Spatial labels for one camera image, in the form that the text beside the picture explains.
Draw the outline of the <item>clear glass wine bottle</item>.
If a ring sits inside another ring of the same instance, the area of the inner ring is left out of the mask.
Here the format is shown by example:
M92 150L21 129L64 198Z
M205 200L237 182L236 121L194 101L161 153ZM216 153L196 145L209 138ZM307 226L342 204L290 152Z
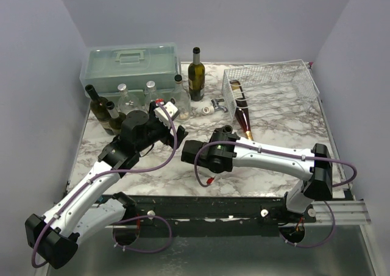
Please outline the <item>clear glass wine bottle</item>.
M191 115L191 99L183 86L182 76L180 74L175 75L175 88L171 93L171 102L178 108L179 115L177 119L179 121L186 121Z

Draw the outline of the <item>clear bottle dark label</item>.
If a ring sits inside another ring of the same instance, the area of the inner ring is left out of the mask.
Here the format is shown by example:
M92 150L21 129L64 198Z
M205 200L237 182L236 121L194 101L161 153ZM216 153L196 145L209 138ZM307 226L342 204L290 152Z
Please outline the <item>clear bottle dark label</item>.
M151 102L156 101L157 99L161 99L159 92L157 91L157 87L154 81L150 80L146 84L147 95L145 96L145 105L148 107Z

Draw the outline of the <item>clear bottle red cap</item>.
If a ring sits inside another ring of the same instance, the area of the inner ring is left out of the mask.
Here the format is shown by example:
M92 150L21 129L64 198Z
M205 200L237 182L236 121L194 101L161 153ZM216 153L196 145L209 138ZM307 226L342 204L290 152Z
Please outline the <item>clear bottle red cap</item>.
M120 112L123 112L125 115L127 115L132 111L142 110L139 99L133 93L128 92L126 84L119 84L117 89L120 94L118 100L118 108Z

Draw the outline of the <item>dark green brown-label wine bottle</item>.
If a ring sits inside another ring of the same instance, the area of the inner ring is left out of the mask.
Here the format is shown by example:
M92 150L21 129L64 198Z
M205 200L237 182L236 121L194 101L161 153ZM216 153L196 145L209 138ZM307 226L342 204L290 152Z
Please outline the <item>dark green brown-label wine bottle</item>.
M205 67L200 61L200 48L193 48L193 62L188 67L188 86L192 101L204 98Z

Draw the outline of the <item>olive bottle silver cap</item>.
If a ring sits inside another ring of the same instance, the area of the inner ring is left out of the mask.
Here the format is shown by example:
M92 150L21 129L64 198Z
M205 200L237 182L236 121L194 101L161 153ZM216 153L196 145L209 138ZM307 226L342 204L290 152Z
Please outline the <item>olive bottle silver cap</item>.
M125 121L126 115L123 112L117 111L115 104L112 101L108 101L105 106L110 114L108 120L109 126L115 135L119 135L121 133L121 125Z

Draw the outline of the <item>dark green bottle black neck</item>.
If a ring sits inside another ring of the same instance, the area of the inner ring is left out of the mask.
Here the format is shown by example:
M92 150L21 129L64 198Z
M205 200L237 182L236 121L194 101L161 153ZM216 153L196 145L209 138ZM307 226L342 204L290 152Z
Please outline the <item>dark green bottle black neck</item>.
M92 85L86 85L85 91L91 99L90 110L93 112L103 129L109 135L114 135L113 130L111 129L108 122L111 116L105 106L108 100L105 97L100 97Z

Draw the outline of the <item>green bottle black cap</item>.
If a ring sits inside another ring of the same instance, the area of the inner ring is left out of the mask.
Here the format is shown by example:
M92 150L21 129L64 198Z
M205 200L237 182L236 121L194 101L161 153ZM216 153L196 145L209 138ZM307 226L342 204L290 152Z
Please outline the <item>green bottle black cap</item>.
M226 134L231 134L233 132L233 128L231 125L226 125L222 128L222 132Z

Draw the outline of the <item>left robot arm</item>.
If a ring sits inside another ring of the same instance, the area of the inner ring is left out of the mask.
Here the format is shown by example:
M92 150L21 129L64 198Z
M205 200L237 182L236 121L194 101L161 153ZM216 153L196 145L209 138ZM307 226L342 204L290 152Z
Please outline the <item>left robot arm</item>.
M99 207L93 204L126 173L136 173L141 151L160 141L177 150L185 129L174 127L179 109L171 102L151 102L149 112L132 111L121 132L107 144L89 173L44 215L32 214L25 222L27 243L33 249L34 268L63 267L91 235L111 223L134 220L134 201L115 194Z

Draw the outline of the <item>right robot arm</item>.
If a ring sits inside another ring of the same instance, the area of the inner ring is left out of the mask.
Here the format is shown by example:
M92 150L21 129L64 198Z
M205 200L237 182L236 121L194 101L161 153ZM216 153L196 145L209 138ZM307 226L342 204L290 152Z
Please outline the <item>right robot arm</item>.
M181 161L208 169L212 173L231 172L248 167L281 172L299 179L288 191L280 207L281 217L294 222L315 200L333 198L332 163L324 144L311 149L283 148L257 143L238 136L230 125L213 131L209 142L185 141Z

